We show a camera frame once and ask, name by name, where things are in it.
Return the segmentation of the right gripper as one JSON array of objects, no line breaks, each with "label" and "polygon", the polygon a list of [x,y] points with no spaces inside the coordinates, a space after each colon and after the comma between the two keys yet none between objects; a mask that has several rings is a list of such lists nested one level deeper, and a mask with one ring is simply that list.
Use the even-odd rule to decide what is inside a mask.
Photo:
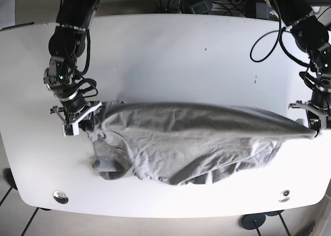
[{"label": "right gripper", "polygon": [[78,89],[67,98],[60,98],[59,100],[62,107],[53,106],[50,109],[50,114],[56,114],[63,124],[77,123],[84,132],[99,127],[102,123],[100,117],[102,108],[124,104],[124,101],[121,100],[87,101],[83,92]]}]

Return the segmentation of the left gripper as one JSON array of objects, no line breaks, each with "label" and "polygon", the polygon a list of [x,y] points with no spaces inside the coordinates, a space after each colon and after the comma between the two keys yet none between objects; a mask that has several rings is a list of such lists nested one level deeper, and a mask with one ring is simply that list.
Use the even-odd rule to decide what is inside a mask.
[{"label": "left gripper", "polygon": [[330,85],[313,85],[311,100],[290,103],[289,108],[304,109],[310,129],[330,129]]}]

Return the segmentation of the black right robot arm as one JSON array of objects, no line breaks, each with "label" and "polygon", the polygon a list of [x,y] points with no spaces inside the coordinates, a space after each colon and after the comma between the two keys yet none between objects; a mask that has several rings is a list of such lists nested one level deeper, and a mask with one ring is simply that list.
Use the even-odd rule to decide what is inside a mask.
[{"label": "black right robot arm", "polygon": [[80,130],[92,130],[94,112],[100,101],[88,101],[88,92],[98,95],[97,83],[85,78],[91,60],[90,24],[100,0],[61,0],[57,26],[49,40],[51,59],[43,82],[61,103],[51,114],[63,122],[63,135],[76,136]]}]

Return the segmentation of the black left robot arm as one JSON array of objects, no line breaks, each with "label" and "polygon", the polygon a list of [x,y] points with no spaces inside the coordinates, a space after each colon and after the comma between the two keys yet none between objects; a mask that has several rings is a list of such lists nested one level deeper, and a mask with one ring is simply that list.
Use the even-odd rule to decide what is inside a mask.
[{"label": "black left robot arm", "polygon": [[[306,71],[299,76],[311,89],[312,96],[307,102],[296,101],[289,108],[306,111],[308,127],[317,132],[330,129],[330,43],[328,29],[314,15],[311,6],[304,0],[265,0],[279,19],[276,44],[286,56]],[[294,37],[298,47],[309,56],[309,63],[291,55],[284,47],[282,34],[286,29]]]}]

